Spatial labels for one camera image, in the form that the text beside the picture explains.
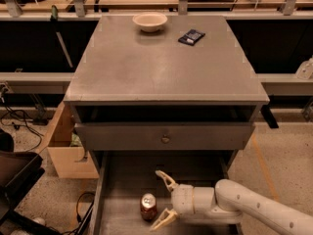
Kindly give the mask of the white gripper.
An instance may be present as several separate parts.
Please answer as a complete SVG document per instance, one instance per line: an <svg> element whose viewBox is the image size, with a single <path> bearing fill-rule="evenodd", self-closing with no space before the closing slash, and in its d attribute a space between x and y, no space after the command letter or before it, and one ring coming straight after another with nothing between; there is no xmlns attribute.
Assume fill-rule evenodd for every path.
<svg viewBox="0 0 313 235"><path fill-rule="evenodd" d="M192 185L180 184L162 170L156 170L156 175L161 178L165 187L171 192L171 203L173 210L164 209L156 221L152 224L150 230L158 229L169 225L175 221L178 216L192 215L194 210L194 187Z"/></svg>

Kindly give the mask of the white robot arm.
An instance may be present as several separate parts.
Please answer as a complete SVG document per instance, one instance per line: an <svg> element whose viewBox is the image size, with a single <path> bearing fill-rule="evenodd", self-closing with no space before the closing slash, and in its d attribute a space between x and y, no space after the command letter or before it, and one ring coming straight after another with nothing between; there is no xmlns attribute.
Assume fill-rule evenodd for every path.
<svg viewBox="0 0 313 235"><path fill-rule="evenodd" d="M230 179L214 187L178 184L161 170L156 171L171 194L172 209L164 209L151 226L159 230L182 218L190 223L238 224L248 214L280 235L313 235L313 217L253 192Z"/></svg>

